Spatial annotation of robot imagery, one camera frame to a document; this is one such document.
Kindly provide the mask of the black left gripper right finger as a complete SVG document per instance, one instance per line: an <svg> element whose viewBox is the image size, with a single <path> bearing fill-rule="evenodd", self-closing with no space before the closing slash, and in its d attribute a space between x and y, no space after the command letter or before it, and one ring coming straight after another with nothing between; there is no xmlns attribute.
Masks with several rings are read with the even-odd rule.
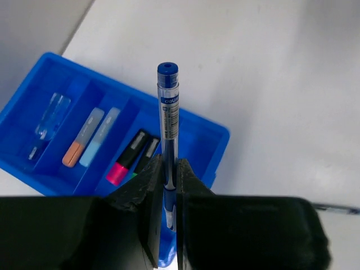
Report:
<svg viewBox="0 0 360 270"><path fill-rule="evenodd" d="M329 240L299 197L217 195L177 166L179 269L328 269Z"/></svg>

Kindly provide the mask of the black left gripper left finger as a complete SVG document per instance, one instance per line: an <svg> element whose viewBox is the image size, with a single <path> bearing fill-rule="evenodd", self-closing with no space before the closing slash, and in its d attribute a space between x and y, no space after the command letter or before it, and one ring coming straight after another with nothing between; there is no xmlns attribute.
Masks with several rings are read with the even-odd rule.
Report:
<svg viewBox="0 0 360 270"><path fill-rule="evenodd" d="M154 269L162 158L107 195L1 198L2 269Z"/></svg>

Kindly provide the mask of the pink cap black highlighter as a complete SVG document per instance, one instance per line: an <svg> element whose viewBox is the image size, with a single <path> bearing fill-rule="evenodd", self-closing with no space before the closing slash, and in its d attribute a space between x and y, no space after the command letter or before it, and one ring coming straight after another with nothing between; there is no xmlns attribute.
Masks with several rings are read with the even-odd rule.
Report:
<svg viewBox="0 0 360 270"><path fill-rule="evenodd" d="M110 183L114 186L118 186L121 183L149 138L150 134L147 131L144 129L138 130L106 175L106 179Z"/></svg>

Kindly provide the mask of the green cap black highlighter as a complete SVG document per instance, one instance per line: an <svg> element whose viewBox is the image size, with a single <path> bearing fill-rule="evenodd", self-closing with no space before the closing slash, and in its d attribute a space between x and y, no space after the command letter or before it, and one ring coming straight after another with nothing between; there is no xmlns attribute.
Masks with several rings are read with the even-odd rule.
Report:
<svg viewBox="0 0 360 270"><path fill-rule="evenodd" d="M154 155L158 145L160 143L160 138L156 137L156 136L151 136L149 138L149 141L132 173L132 178L137 176L143 169L144 167L149 163L149 161L151 160L152 156Z"/></svg>

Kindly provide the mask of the light blue highlighter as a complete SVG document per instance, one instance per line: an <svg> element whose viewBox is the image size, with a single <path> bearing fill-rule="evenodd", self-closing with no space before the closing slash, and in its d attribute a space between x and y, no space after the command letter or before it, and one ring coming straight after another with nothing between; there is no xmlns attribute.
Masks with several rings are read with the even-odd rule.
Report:
<svg viewBox="0 0 360 270"><path fill-rule="evenodd" d="M116 107L112 107L107 115L104 117L101 125L99 126L97 132L93 136L92 140L88 144L85 152L83 153L82 157L79 160L79 164L84 167L89 167L93 158L97 154L100 146L104 142L105 138L107 137L110 129L113 127L117 117L120 114L120 109Z"/></svg>

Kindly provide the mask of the orange cap highlighter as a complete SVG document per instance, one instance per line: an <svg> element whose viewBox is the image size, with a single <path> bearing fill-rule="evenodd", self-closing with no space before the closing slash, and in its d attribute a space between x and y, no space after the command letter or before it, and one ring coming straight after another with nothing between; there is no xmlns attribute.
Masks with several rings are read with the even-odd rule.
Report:
<svg viewBox="0 0 360 270"><path fill-rule="evenodd" d="M104 111L97 107L91 111L75 140L72 142L66 154L62 158L62 164L64 166L68 168L75 166L103 116Z"/></svg>

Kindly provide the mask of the blue ink pen refill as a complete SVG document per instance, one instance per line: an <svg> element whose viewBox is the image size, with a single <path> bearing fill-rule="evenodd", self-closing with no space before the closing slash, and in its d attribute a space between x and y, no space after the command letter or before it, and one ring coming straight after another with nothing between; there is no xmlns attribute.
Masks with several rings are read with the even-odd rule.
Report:
<svg viewBox="0 0 360 270"><path fill-rule="evenodd" d="M313 203L313 207L317 210L324 212L348 214L348 215L359 215L359 208L352 206L343 206L343 205L331 205L331 204L320 204Z"/></svg>

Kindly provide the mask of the clear glue bottle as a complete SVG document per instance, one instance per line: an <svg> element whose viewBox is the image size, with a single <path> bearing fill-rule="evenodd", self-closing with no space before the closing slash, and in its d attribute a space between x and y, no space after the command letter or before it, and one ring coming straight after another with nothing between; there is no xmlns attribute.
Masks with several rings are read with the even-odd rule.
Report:
<svg viewBox="0 0 360 270"><path fill-rule="evenodd" d="M63 122L70 104L70 98L59 93L53 94L48 107L35 129L35 139L30 148L28 160L36 161L40 158Z"/></svg>

